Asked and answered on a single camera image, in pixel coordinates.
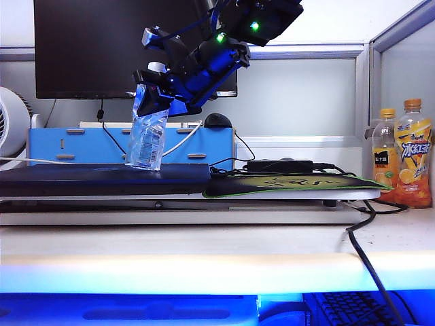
blue robotic arm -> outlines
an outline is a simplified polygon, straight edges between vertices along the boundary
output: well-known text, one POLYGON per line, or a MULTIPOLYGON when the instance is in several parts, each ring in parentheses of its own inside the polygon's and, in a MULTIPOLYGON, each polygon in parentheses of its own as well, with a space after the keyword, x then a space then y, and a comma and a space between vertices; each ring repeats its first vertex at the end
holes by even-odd
POLYGON ((201 112, 217 88, 237 69, 248 68, 246 42, 265 46, 303 12, 300 0, 218 0, 209 10, 210 37, 189 52, 180 36, 146 28, 145 48, 164 51, 164 71, 137 70, 138 116, 169 109, 169 116, 201 112))

green led light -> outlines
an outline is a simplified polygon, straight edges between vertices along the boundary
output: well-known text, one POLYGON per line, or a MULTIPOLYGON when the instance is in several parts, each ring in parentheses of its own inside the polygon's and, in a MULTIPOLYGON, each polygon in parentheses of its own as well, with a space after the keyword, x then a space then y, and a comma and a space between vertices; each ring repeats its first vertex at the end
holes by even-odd
POLYGON ((258 31, 258 29, 260 28, 260 24, 258 24, 257 22, 253 22, 251 24, 251 28, 254 32, 258 31))
POLYGON ((222 43, 224 41, 224 38, 225 38, 225 33, 217 34, 216 39, 219 43, 222 43))

metal frame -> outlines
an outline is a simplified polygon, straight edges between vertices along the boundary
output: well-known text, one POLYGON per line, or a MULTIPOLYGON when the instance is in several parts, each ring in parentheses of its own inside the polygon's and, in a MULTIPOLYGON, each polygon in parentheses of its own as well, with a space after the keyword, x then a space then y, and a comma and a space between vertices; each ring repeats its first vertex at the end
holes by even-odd
POLYGON ((355 134, 351 136, 244 137, 254 148, 362 147, 368 125, 370 51, 368 43, 287 44, 250 47, 253 60, 355 59, 355 134))
POLYGON ((375 107, 381 107, 381 66, 382 52, 412 35, 435 20, 435 2, 425 0, 408 14, 401 17, 386 31, 370 41, 370 121, 374 119, 375 107))

computer mouse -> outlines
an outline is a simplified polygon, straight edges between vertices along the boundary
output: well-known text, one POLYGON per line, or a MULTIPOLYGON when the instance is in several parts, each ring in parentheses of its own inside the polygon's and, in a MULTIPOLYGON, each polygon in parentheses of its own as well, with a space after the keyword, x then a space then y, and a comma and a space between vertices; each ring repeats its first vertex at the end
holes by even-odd
POLYGON ((211 113, 204 121, 205 128, 232 128, 231 121, 223 114, 211 113))

orange juice bottle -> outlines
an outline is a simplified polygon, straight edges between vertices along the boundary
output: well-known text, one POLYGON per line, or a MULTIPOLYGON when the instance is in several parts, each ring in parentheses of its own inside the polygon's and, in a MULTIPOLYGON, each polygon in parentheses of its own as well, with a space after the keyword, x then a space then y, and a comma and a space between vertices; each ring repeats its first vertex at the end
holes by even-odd
POLYGON ((400 155, 400 172, 396 202, 411 208, 431 207, 429 160, 432 123, 421 114, 421 99, 404 102, 406 114, 396 124, 396 146, 400 155))
POLYGON ((381 121, 373 130, 373 179, 379 183, 393 187, 381 190, 380 200, 395 202, 395 188, 399 174, 399 158, 395 147, 394 119, 395 109, 381 109, 381 121))

